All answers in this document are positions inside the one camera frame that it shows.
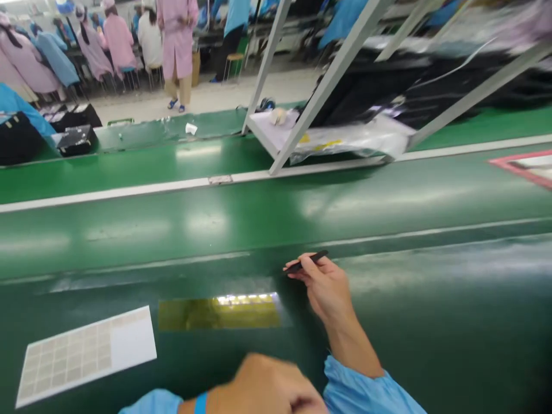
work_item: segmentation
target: workbench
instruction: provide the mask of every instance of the workbench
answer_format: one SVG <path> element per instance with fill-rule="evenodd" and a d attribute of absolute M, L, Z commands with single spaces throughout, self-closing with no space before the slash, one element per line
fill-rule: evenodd
<path fill-rule="evenodd" d="M 0 412 L 14 411 L 28 343 L 145 305 L 156 360 L 17 412 L 117 412 L 153 388 L 193 397 L 230 380 L 250 351 L 297 362 L 322 390 L 327 339 L 304 287 L 281 272 L 322 248 L 348 272 L 383 366 L 427 412 L 541 407 L 552 334 L 552 198 L 488 160 L 550 143 L 444 155 L 454 145 L 551 133 L 549 119 L 550 108 L 487 113 L 417 148 L 442 156 L 382 167 L 1 213 Z M 113 134 L 134 136 L 137 127 Z M 152 139 L 159 144 L 0 170 L 1 203 L 271 164 L 252 137 Z M 160 301 L 268 292 L 282 303 L 279 327 L 158 326 Z"/>

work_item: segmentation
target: black case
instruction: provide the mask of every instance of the black case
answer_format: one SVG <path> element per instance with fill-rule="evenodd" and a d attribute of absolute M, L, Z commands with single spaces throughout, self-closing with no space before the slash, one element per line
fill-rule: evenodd
<path fill-rule="evenodd" d="M 0 165 L 31 161 L 45 141 L 23 112 L 1 115 Z"/>
<path fill-rule="evenodd" d="M 57 144 L 58 151 L 63 157 L 85 155 L 96 145 L 98 137 L 90 125 L 67 128 L 62 139 Z"/>

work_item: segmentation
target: hand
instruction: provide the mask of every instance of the hand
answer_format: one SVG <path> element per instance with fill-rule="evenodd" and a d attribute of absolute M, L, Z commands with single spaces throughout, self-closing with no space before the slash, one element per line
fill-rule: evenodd
<path fill-rule="evenodd" d="M 306 285 L 310 305 L 326 327 L 355 320 L 347 275 L 327 257 L 322 257 L 314 263 L 310 258 L 313 254 L 304 253 L 298 260 L 287 263 L 283 269 L 287 270 L 291 265 L 301 261 L 303 269 L 288 276 Z"/>
<path fill-rule="evenodd" d="M 292 363 L 249 354 L 235 378 L 213 389 L 207 414 L 328 414 L 324 400 Z"/>

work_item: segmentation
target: transparent plastic bag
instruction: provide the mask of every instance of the transparent plastic bag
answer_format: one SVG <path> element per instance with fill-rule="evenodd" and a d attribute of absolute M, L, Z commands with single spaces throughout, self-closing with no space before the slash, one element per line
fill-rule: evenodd
<path fill-rule="evenodd" d="M 395 120 L 379 115 L 369 124 L 308 129 L 290 155 L 295 165 L 310 156 L 353 152 L 369 157 L 377 153 L 393 158 L 403 154 L 409 135 L 415 131 Z"/>

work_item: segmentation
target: blue wristband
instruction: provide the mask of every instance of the blue wristband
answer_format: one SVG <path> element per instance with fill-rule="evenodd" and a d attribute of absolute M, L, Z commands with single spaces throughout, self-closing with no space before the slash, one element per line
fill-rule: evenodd
<path fill-rule="evenodd" d="M 195 400 L 194 414 L 206 414 L 207 411 L 207 392 L 197 397 Z"/>

